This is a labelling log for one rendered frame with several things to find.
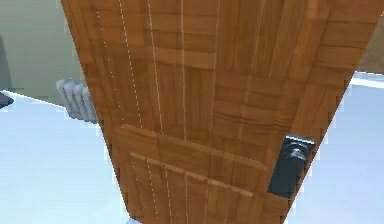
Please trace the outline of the brown wooden room door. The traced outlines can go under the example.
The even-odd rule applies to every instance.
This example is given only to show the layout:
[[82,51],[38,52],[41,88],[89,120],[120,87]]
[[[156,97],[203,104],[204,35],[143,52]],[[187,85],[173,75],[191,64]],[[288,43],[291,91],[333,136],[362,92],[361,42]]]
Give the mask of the brown wooden room door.
[[[61,0],[127,213],[284,224],[384,0]],[[315,146],[268,192],[286,135]]]

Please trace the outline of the grey ribbed radiator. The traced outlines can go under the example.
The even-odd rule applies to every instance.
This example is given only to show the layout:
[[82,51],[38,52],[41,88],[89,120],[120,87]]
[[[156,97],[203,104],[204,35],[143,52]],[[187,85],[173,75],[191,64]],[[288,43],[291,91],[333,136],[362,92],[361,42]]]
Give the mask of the grey ribbed radiator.
[[89,88],[84,82],[61,79],[56,82],[56,90],[70,118],[98,122]]

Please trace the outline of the dark grey flat object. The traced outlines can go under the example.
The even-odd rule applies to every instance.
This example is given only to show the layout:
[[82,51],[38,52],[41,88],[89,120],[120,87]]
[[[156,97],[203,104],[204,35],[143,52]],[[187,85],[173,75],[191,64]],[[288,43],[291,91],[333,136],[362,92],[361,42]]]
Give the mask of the dark grey flat object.
[[11,105],[13,102],[14,100],[11,97],[0,92],[0,109]]

